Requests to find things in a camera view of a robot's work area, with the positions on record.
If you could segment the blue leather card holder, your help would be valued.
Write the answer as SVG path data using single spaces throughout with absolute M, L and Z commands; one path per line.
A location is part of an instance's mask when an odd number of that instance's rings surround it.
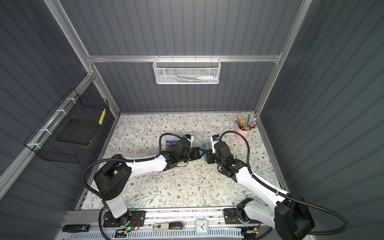
M 210 151 L 212 149 L 211 147 L 211 143 L 210 142 L 205 142 L 203 144 L 203 150 L 206 152 L 206 151 Z

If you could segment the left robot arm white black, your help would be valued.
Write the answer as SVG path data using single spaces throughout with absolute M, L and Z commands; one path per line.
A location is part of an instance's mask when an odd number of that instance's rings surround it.
M 98 188 L 99 198 L 116 220 L 129 218 L 129 210 L 123 198 L 123 189 L 128 180 L 154 172 L 163 172 L 199 160 L 205 151 L 200 147 L 192 147 L 192 138 L 180 138 L 170 151 L 160 151 L 154 157 L 129 160 L 121 156 L 106 159 L 105 164 L 95 173 L 94 181 Z

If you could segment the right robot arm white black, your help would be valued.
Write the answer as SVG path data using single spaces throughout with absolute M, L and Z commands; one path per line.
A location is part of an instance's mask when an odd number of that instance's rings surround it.
M 225 142 L 215 141 L 203 144 L 208 164 L 217 164 L 218 171 L 234 182 L 255 193 L 265 206 L 252 198 L 245 198 L 236 206 L 236 212 L 230 213 L 230 222 L 248 224 L 261 222 L 275 229 L 283 240 L 302 240 L 315 227 L 307 206 L 279 196 L 288 194 L 257 175 L 252 175 L 248 165 L 235 159 Z

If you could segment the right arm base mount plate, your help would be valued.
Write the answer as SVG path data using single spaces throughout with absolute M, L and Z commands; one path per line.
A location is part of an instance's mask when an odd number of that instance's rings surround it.
M 249 219 L 244 211 L 238 211 L 237 208 L 226 208 L 222 211 L 225 223 L 228 225 L 234 224 L 256 224 L 260 225 L 262 222 Z

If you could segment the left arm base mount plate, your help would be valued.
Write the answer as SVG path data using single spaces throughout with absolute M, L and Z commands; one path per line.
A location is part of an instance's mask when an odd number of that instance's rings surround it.
M 142 227 L 146 218 L 146 211 L 128 211 L 119 218 L 115 218 L 111 211 L 107 211 L 102 220 L 104 228 L 133 228 Z

